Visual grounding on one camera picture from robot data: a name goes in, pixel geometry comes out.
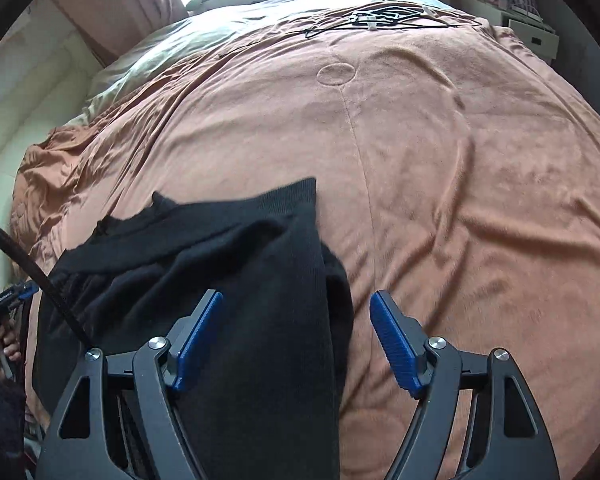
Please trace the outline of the person's left forearm dark sleeve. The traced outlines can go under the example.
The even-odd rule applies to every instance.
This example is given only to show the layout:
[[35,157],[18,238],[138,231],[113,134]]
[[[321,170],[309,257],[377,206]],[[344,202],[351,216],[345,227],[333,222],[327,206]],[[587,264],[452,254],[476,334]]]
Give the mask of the person's left forearm dark sleeve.
[[0,479],[25,479],[23,424],[26,396],[16,382],[0,379]]

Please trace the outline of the person's left hand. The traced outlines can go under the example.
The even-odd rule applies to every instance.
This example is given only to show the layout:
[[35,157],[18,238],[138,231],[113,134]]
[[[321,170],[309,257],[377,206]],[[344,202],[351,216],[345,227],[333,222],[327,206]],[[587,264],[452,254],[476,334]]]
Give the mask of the person's left hand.
[[21,358],[15,326],[7,322],[0,327],[0,380],[14,382],[17,379],[17,365]]

